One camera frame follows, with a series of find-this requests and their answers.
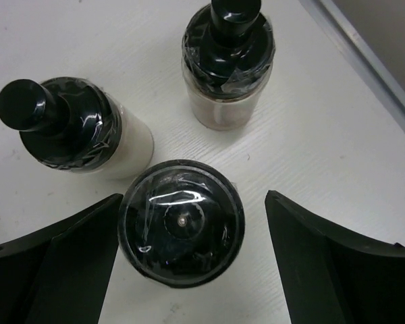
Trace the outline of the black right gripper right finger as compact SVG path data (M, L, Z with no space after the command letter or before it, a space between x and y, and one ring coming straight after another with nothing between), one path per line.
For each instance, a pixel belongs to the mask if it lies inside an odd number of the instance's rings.
M405 246L356 233L274 190L265 208L292 323L405 323Z

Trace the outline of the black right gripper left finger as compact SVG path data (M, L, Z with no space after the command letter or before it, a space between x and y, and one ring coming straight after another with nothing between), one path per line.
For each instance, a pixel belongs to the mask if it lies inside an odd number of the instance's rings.
M99 322L122 198L0 244L0 323Z

